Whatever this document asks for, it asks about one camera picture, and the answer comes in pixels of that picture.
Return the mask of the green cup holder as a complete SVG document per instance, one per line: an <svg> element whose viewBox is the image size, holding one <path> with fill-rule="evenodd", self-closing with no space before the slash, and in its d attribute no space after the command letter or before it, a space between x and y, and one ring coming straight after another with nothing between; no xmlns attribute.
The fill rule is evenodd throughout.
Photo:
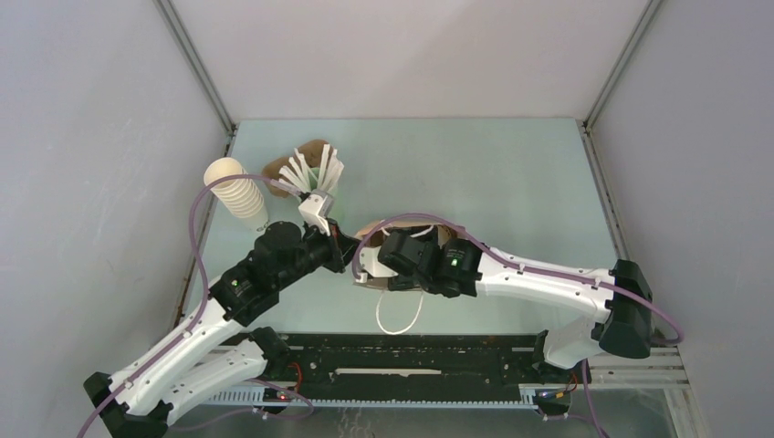
<svg viewBox="0 0 774 438"><path fill-rule="evenodd" d="M333 198L333 204L330 207L328 218L335 220L338 224L343 224L346 217L346 206L344 199L340 195L340 189L331 189L329 195Z"/></svg>

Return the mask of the brown paper bag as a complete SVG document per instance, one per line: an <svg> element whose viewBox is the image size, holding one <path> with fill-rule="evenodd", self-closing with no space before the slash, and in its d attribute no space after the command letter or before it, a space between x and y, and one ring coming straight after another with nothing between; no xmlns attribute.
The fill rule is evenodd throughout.
<svg viewBox="0 0 774 438"><path fill-rule="evenodd" d="M427 221L396 221L384 226L375 221L357 236L363 248L353 260L354 281L358 286L380 292L374 315L383 334L398 336L412 329L427 295L459 297L463 294L462 282L453 278L460 263L447 261L444 255L444 250L461 238L452 226ZM382 322L382 302L388 291L419 293L417 308L404 328L389 329Z"/></svg>

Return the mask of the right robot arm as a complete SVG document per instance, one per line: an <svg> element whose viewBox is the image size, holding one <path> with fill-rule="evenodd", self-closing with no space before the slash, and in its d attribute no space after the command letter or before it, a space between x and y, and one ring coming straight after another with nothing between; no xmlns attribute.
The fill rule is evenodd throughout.
<svg viewBox="0 0 774 438"><path fill-rule="evenodd" d="M642 360L651 354L652 290L641 268L620 259L611 269L583 269L526 259L461 237L439 243L404 230L389 231L359 261L390 290L420 288L428 294L512 297L574 310L561 328L543 330L530 360L534 375L554 381L601 353Z"/></svg>

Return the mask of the stack of paper cups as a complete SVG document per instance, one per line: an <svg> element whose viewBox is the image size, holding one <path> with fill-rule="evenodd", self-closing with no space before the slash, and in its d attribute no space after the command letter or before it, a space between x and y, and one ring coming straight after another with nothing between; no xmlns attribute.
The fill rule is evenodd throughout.
<svg viewBox="0 0 774 438"><path fill-rule="evenodd" d="M204 172L204 184L209 185L226 176L247 174L243 165L230 157L212 162ZM252 179L234 179L214 185L211 192L232 216L254 232L263 232L269 222L264 197Z"/></svg>

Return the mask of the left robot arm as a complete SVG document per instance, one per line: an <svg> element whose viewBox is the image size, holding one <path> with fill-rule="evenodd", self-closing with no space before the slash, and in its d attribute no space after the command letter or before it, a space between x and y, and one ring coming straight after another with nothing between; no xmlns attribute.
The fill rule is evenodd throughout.
<svg viewBox="0 0 774 438"><path fill-rule="evenodd" d="M84 383L113 437L162 437L192 408L241 381L277 380L288 368L288 347L271 328L259 328L225 355L205 356L250 326L278 302L280 292L324 267L342 273L359 240L335 221L328 230L275 222L247 256L212 280L193 315L134 364Z"/></svg>

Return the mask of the black front rail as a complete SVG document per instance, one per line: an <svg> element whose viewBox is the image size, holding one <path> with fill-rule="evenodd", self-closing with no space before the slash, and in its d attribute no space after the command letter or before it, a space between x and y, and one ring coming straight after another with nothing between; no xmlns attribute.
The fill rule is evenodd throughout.
<svg viewBox="0 0 774 438"><path fill-rule="evenodd" d="M631 360L602 353L588 366L539 365L530 335L362 335L283 333L283 371L269 389L241 382L206 400L215 406L292 404L283 389L300 386L314 407L527 409L567 412L592 390L682 390L688 378L674 348L654 347Z"/></svg>

